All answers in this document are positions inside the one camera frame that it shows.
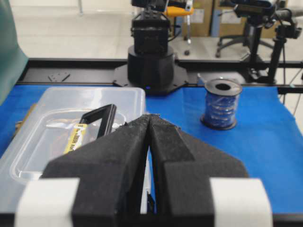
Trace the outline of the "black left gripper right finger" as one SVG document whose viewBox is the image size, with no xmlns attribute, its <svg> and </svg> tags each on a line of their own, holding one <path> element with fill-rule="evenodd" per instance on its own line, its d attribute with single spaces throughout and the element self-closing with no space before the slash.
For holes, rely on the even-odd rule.
<svg viewBox="0 0 303 227">
<path fill-rule="evenodd" d="M 258 178 L 237 158 L 149 117 L 158 212 L 175 227 L 270 227 L 272 209 Z"/>
</svg>

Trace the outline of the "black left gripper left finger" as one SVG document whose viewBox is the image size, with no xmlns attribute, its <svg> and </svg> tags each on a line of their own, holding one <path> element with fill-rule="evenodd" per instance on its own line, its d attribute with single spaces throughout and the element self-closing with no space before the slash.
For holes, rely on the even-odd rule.
<svg viewBox="0 0 303 227">
<path fill-rule="evenodd" d="M 115 227 L 118 214 L 140 211 L 150 116 L 50 161 L 27 184 L 17 227 Z"/>
</svg>

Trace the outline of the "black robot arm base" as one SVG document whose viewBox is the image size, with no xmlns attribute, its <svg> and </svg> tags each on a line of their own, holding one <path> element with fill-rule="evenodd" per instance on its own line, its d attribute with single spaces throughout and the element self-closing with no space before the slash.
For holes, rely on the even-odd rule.
<svg viewBox="0 0 303 227">
<path fill-rule="evenodd" d="M 139 87 L 150 95 L 168 94 L 189 84 L 187 70 L 175 62 L 169 46 L 170 21 L 164 14 L 169 6 L 189 12 L 190 0 L 133 0 L 131 5 L 142 8 L 132 19 L 134 44 L 128 48 L 127 64 L 114 70 L 113 84 Z"/>
</svg>

